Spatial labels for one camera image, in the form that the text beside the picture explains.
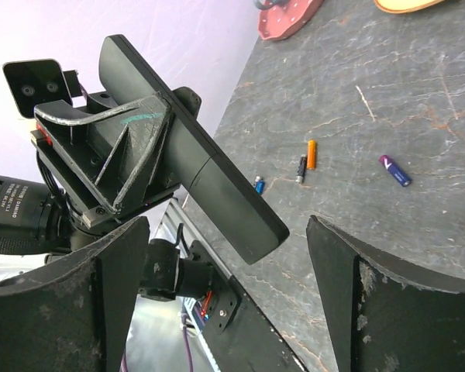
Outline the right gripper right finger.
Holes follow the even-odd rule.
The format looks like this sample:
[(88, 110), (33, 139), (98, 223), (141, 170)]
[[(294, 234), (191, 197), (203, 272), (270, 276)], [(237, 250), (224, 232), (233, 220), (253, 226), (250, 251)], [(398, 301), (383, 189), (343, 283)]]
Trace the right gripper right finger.
[(317, 216), (308, 251), (341, 371), (465, 371), (465, 280), (379, 250)]

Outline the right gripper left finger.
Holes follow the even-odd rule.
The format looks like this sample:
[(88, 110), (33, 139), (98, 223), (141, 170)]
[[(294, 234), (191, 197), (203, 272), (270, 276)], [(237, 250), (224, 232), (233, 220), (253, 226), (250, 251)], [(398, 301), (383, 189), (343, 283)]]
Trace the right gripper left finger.
[(149, 223), (0, 284), (0, 371), (117, 371), (133, 316)]

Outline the black remote control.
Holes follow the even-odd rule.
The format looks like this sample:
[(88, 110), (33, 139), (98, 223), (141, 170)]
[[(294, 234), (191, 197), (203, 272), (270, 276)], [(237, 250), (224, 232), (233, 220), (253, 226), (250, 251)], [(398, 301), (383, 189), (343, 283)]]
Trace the black remote control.
[(107, 36), (98, 64), (102, 85), (118, 105), (157, 92), (175, 120), (164, 146), (164, 168), (247, 264), (276, 250), (288, 227), (123, 35)]

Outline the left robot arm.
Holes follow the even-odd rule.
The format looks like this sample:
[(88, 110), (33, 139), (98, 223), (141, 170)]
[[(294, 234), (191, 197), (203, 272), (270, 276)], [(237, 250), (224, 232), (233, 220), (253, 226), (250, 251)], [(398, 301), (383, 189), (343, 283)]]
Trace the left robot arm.
[(161, 95), (96, 110), (36, 107), (41, 182), (0, 176), (0, 254), (65, 254), (168, 200), (164, 145), (175, 114)]

